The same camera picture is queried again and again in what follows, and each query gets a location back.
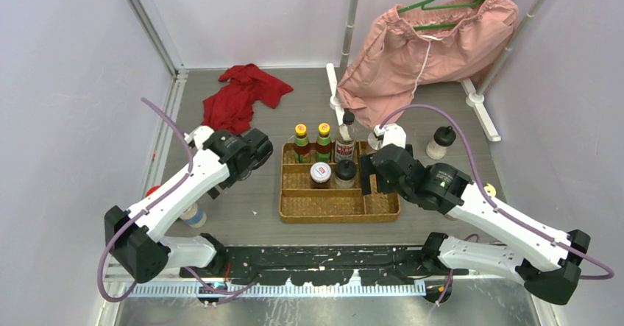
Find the clear jar silver lid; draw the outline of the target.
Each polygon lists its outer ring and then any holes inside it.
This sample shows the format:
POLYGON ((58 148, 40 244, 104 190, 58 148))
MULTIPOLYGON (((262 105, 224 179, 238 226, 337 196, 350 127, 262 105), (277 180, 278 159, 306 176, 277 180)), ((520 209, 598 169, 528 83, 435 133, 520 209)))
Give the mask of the clear jar silver lid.
POLYGON ((380 140, 375 135, 375 132, 370 132, 367 137, 367 145, 366 145, 366 153, 373 154, 379 150, 382 145, 383 140, 380 140))

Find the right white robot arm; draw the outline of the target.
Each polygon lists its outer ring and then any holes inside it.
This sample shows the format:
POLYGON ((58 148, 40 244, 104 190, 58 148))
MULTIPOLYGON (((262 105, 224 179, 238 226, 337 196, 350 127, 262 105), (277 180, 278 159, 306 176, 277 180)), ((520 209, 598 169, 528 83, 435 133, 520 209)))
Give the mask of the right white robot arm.
POLYGON ((542 224, 488 194, 468 175, 446 163, 423 166, 411 146, 394 144, 358 158, 362 192, 398 194, 424 210, 469 223, 496 238, 497 245, 469 242, 446 233, 427 237, 420 263, 431 274, 471 269, 522 285, 530 294, 566 305, 581 279, 582 258, 591 238, 581 230, 564 232, 542 224))

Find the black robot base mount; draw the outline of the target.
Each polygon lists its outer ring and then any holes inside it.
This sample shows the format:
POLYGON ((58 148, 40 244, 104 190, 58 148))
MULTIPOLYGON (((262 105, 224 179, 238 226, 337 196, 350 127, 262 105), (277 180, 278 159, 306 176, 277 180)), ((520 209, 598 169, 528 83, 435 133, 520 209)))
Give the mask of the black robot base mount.
POLYGON ((444 302, 452 280, 468 273, 437 265, 420 246, 217 245, 206 267, 182 267, 199 300, 218 305, 244 297, 421 296, 444 302))

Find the yellow cap chili sauce bottle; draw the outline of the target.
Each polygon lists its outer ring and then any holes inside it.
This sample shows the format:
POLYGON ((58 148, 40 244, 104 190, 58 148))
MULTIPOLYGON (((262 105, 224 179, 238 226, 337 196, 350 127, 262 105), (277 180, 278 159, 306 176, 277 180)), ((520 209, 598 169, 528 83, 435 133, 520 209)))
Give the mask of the yellow cap chili sauce bottle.
POLYGON ((311 145, 308 138, 307 127, 304 124, 297 124, 294 128, 294 151, 297 163, 311 162, 311 145))

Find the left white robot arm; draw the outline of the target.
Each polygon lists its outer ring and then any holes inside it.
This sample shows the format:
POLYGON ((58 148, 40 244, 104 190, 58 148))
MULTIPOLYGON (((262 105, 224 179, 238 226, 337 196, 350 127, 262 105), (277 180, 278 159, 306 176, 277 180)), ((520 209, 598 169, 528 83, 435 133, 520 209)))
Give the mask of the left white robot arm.
POLYGON ((166 269, 198 268, 209 277, 226 266, 223 245, 209 234, 169 237, 167 231, 181 215, 208 194, 245 180, 272 155, 269 136, 259 129, 245 135, 197 127, 186 134, 194 156, 154 193, 126 210, 114 206, 104 216, 110 254, 134 279, 147 283, 166 269))

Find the tall soy sauce bottle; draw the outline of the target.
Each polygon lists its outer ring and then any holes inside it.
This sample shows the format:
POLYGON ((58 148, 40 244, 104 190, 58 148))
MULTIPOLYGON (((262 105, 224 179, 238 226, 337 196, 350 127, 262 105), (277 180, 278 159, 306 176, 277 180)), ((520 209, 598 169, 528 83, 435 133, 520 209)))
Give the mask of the tall soy sauce bottle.
POLYGON ((356 145, 354 122, 355 115, 350 110, 345 110, 334 144, 333 159, 335 163, 342 160, 353 160, 354 158, 356 145))

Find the woven bamboo divided tray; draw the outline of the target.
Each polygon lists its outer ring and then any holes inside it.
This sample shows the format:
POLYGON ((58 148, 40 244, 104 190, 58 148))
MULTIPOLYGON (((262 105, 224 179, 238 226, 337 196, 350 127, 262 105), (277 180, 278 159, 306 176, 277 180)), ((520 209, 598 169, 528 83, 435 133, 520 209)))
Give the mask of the woven bamboo divided tray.
POLYGON ((316 185, 314 163, 295 161, 294 143, 282 148, 279 214, 284 223, 382 223, 400 215, 397 194, 379 194, 375 177, 369 178, 370 194, 361 189, 358 164, 331 163, 331 177, 316 185))

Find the white lid sauce jar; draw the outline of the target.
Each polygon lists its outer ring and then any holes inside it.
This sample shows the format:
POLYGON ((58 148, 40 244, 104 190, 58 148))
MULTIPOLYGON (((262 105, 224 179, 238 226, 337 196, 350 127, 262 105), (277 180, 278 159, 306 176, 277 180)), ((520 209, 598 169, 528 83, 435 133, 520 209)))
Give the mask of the white lid sauce jar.
POLYGON ((310 168, 311 187, 328 189, 331 182, 332 169, 326 162, 314 163, 310 168))

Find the black cap sesame shaker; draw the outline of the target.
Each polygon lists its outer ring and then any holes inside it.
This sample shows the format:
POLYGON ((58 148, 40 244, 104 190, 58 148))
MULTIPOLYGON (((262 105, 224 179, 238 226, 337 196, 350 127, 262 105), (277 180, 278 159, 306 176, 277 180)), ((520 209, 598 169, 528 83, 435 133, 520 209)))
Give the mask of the black cap sesame shaker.
POLYGON ((340 189, 353 188, 356 174, 356 164, 352 160, 340 160, 335 167, 334 181, 336 187, 340 189))

